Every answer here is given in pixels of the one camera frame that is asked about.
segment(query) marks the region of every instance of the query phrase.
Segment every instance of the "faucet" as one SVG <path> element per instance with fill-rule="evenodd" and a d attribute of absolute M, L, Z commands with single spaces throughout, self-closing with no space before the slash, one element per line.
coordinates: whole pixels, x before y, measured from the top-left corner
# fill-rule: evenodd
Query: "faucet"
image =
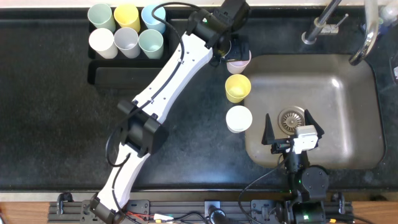
<path fill-rule="evenodd" d="M 322 14 L 315 18 L 313 25 L 308 32 L 302 34 L 302 40 L 305 44 L 314 44 L 318 35 L 335 35 L 338 33 L 338 26 L 348 17 L 345 17 L 337 25 L 328 25 L 326 21 L 340 4 L 341 0 L 332 0 L 325 8 Z M 364 0 L 366 15 L 366 34 L 363 46 L 356 54 L 349 58 L 351 65 L 359 64 L 372 50 L 379 31 L 379 13 L 377 9 L 377 0 Z"/>

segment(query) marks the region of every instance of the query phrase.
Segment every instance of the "sink drain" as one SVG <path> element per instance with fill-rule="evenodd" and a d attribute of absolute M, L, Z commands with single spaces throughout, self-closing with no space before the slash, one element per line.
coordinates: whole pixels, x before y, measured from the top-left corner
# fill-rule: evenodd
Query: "sink drain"
<path fill-rule="evenodd" d="M 284 133 L 292 135 L 296 127 L 304 125 L 304 110 L 298 106 L 288 107 L 279 113 L 278 123 Z"/>

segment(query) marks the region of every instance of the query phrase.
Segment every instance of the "cup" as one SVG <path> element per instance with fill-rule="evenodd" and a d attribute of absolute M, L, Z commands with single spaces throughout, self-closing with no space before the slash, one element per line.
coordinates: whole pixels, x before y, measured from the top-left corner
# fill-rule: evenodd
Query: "cup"
<path fill-rule="evenodd" d="M 114 33 L 114 44 L 128 58 L 136 58 L 141 52 L 138 34 L 130 27 L 120 28 Z"/>
<path fill-rule="evenodd" d="M 121 27 L 130 27 L 139 32 L 141 26 L 139 23 L 138 9 L 133 4 L 122 4 L 114 10 L 114 19 Z"/>
<path fill-rule="evenodd" d="M 237 61 L 237 62 L 227 62 L 226 68 L 232 74 L 240 74 L 246 68 L 251 60 L 251 52 L 249 51 L 249 60 L 247 61 Z"/>
<path fill-rule="evenodd" d="M 107 4 L 95 4 L 87 12 L 88 20 L 97 28 L 105 28 L 114 32 L 116 25 L 112 9 Z"/>
<path fill-rule="evenodd" d="M 155 7 L 156 5 L 149 5 L 143 8 L 141 11 L 141 18 L 145 22 L 145 25 L 148 27 L 148 29 L 154 29 L 163 34 L 166 30 L 166 25 L 152 17 L 152 11 Z M 155 16 L 165 20 L 166 10 L 163 7 L 156 9 Z"/>
<path fill-rule="evenodd" d="M 138 38 L 138 44 L 150 59 L 159 59 L 163 55 L 163 36 L 157 30 L 145 30 Z"/>
<path fill-rule="evenodd" d="M 227 99 L 232 103 L 239 103 L 248 96 L 251 83 L 247 77 L 241 74 L 231 75 L 225 82 Z"/>
<path fill-rule="evenodd" d="M 227 112 L 225 120 L 232 133 L 240 133 L 250 127 L 253 117 L 247 107 L 234 106 Z"/>
<path fill-rule="evenodd" d="M 99 28 L 94 30 L 88 38 L 88 43 L 103 58 L 114 58 L 118 54 L 118 48 L 113 42 L 113 34 L 108 29 Z"/>

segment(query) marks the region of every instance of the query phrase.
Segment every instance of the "sink basin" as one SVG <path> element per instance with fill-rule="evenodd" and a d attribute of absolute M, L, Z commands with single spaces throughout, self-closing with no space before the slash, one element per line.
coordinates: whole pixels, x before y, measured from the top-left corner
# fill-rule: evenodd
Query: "sink basin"
<path fill-rule="evenodd" d="M 266 114 L 275 138 L 286 138 L 304 124 L 308 109 L 325 134 L 308 152 L 311 164 L 327 169 L 370 169 L 384 156 L 379 105 L 371 67 L 348 63 L 349 55 L 263 55 L 244 74 L 252 88 L 244 105 L 253 116 L 246 131 L 250 158 L 274 167 L 279 155 L 261 144 Z"/>

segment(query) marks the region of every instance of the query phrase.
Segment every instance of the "wooden surface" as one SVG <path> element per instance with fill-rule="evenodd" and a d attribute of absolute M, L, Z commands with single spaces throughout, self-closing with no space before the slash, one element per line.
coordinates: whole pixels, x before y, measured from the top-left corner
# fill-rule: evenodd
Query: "wooden surface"
<path fill-rule="evenodd" d="M 398 223 L 398 202 L 353 202 L 353 206 L 355 215 L 376 224 Z M 48 202 L 0 202 L 7 224 L 47 223 L 48 209 Z"/>

